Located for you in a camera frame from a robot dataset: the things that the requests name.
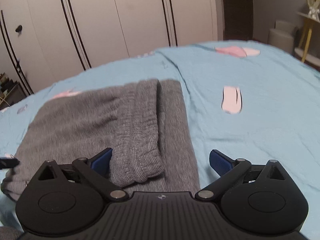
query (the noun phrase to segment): wall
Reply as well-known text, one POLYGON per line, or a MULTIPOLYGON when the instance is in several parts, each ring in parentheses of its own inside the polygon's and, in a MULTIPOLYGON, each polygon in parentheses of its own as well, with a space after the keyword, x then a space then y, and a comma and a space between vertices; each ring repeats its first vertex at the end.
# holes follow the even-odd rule
POLYGON ((224 32, 223 0, 215 0, 215 2, 216 2, 216 13, 217 13, 218 41, 222 41, 223 32, 224 32))
MULTIPOLYGON (((275 20, 285 20, 302 27, 303 17, 296 12, 308 12, 306 0, 253 0, 253 7, 253 37, 262 42, 267 42, 269 29, 274 27, 275 20)), ((309 53, 318 57, 320 57, 319 39, 320 25, 315 25, 309 53)))

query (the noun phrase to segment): black vertical stripe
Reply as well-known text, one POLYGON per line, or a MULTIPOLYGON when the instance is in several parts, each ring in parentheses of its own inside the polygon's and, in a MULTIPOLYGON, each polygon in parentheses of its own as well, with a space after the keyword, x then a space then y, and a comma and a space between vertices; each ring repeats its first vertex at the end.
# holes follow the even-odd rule
POLYGON ((17 70, 19 71, 20 74, 22 74, 22 77, 23 77, 23 79, 25 80, 25 82, 26 82, 26 84, 27 84, 27 86, 28 86, 31 94, 33 94, 33 90, 32 90, 32 88, 30 87, 30 84, 29 84, 26 76, 24 75, 24 72, 22 71, 22 68, 21 68, 21 66, 20 66, 20 62, 19 62, 19 61, 17 61, 17 70))
POLYGON ((79 57, 79 59, 80 59, 81 65, 82 65, 84 71, 86 71, 85 66, 84 66, 84 63, 83 63, 82 58, 81 58, 81 56, 80 56, 78 47, 77 47, 77 45, 76 45, 75 38, 73 37, 73 34, 72 34, 72 30, 71 30, 70 23, 69 23, 69 20, 68 20, 68 16, 67 16, 67 13, 66 13, 66 8, 64 7, 63 0, 60 0, 60 1, 61 1, 63 13, 64 13, 64 17, 66 18, 66 22, 67 22, 67 25, 68 25, 68 28, 69 28, 69 32, 70 32, 70 35, 71 35, 73 44, 74 44, 74 46, 75 46, 75 48, 76 48, 76 51, 77 51, 78 57, 79 57))
POLYGON ((171 47, 170 35, 169 35, 169 29, 168 29, 168 22, 167 22, 167 16, 166 16, 166 13, 165 13, 165 6, 164 6, 164 1, 163 1, 163 0, 162 0, 162 6, 163 6, 163 13, 164 13, 165 25, 166 25, 166 27, 167 27, 169 47, 171 47))
POLYGON ((5 21, 4 21, 4 15, 3 15, 3 11, 1 10, 1 17, 2 17, 2 22, 3 22, 3 27, 4 27, 4 31, 5 31, 5 35, 7 36, 7 39, 8 39, 8 43, 9 43, 9 46, 10 46, 10 49, 12 51, 12 55, 14 57, 14 59, 16 60, 16 69, 17 71, 22 74, 22 77, 24 79, 24 82, 27 84, 27 87, 29 88, 30 92, 33 94, 33 90, 32 88, 30 87, 30 84, 26 78, 26 76, 24 75, 22 69, 21 69, 21 66, 17 60, 17 57, 16 57, 16 54, 14 53, 14 50, 13 50, 13 47, 12 47, 12 44, 11 44, 11 41, 10 41, 10 38, 9 38, 9 34, 8 34, 8 31, 7 31, 7 27, 5 25, 5 21))
POLYGON ((76 23, 76 19, 75 19, 75 16, 74 16, 74 14, 73 14, 73 10, 72 10, 72 6, 71 6, 70 0, 68 0, 68 4, 69 4, 69 8, 70 8, 70 12, 71 12, 71 15, 72 15, 72 19, 73 19, 73 22, 74 22, 74 24, 75 24, 76 31, 77 31, 77 34, 78 34, 78 37, 79 37, 79 40, 80 40, 80 43, 81 43, 81 46, 82 46, 82 49, 83 49, 85 58, 87 59, 87 62, 88 62, 88 64, 89 64, 89 67, 91 68, 91 64, 90 64, 90 61, 89 61, 87 52, 85 51, 85 48, 84 48, 84 45, 83 45, 83 42, 82 42, 82 39, 81 39, 81 36, 80 36, 80 33, 79 33, 79 29, 78 29, 78 26, 77 26, 77 23, 76 23))
POLYGON ((172 9, 172 3, 171 3, 171 0, 169 0, 169 2, 170 2, 171 15, 172 15, 172 23, 173 23, 173 30, 174 30, 174 38, 175 38, 175 41, 176 41, 176 46, 178 46, 177 33, 176 33, 176 26, 175 26, 175 24, 174 24, 174 16, 173 16, 173 9, 172 9))
MULTIPOLYGON (((2 11, 2 10, 1 10, 1 16, 2 16, 2 21, 3 21, 4 25, 5 25, 4 16, 3 16, 3 11, 2 11)), ((29 90, 28 90, 27 87, 26 87, 26 84, 24 83, 23 79, 21 78, 20 73, 19 73, 19 71, 17 70, 17 67, 16 67, 16 65, 15 65, 15 63, 14 63, 14 61, 13 61, 13 58, 12 58, 12 56, 11 56, 11 53, 10 53, 10 50, 9 50, 9 47, 8 47, 8 44, 7 44, 7 41, 6 41, 5 36, 4 36, 4 32, 3 32, 3 28, 2 28, 1 21, 0 21, 0 29, 1 29, 3 41, 4 41, 5 47, 6 47, 6 49, 7 49, 7 52, 8 52, 8 54, 9 54, 10 60, 11 60, 11 62, 12 62, 12 65, 13 65, 13 67, 14 67, 14 69, 15 69, 15 71, 16 71, 16 73, 17 73, 17 75, 18 75, 18 77, 19 77, 19 79, 20 79, 20 81, 21 81, 21 83, 23 84, 23 87, 25 88, 25 90, 27 91, 27 93, 28 93, 29 95, 31 95, 30 92, 29 92, 29 90)))

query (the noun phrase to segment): gray blanket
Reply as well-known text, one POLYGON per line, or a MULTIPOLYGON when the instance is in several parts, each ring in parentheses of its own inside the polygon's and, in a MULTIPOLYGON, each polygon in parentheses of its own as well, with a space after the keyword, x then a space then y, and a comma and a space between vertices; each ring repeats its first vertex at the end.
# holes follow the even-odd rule
POLYGON ((128 193, 200 189, 180 83, 149 80, 46 102, 1 190, 17 200, 45 160, 67 164, 107 147, 110 180, 128 193))

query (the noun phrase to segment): shelf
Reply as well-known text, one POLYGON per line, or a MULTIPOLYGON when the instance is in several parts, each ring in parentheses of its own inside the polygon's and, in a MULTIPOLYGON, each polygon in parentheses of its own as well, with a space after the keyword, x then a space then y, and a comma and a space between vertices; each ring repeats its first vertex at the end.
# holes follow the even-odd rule
POLYGON ((317 23, 320 23, 320 21, 311 18, 308 14, 301 13, 301 12, 297 12, 297 14, 299 14, 300 16, 303 16, 303 17, 305 17, 305 18, 307 18, 307 19, 313 20, 313 21, 315 21, 315 22, 317 22, 317 23))
MULTIPOLYGON (((300 48, 295 48, 294 49, 294 52, 302 58, 302 55, 303 55, 303 49, 300 49, 300 48)), ((318 66, 320 67, 320 59, 315 57, 315 56, 312 56, 310 54, 307 54, 307 57, 306 57, 306 61, 307 62, 310 62, 311 64, 315 65, 315 66, 318 66)))

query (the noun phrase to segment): light blue bedsheet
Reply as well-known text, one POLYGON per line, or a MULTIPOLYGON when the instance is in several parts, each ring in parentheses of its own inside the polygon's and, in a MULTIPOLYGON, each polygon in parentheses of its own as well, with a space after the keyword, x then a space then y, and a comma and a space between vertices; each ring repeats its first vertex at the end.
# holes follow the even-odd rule
MULTIPOLYGON (((153 56, 109 63, 58 82, 0 114, 0 156, 15 154, 29 123, 54 95, 149 78, 181 82, 202 187, 218 177, 209 166, 212 149, 253 164, 277 159, 309 203, 301 232, 310 239, 320 238, 320 73, 289 54, 256 42, 158 49, 153 56), (214 47, 230 45, 261 53, 237 58, 214 51, 214 47), (221 109, 224 86, 240 88, 243 106, 239 114, 221 109), (25 111, 17 114, 26 104, 25 111)), ((16 223, 13 207, 2 195, 0 219, 4 224, 16 223)))

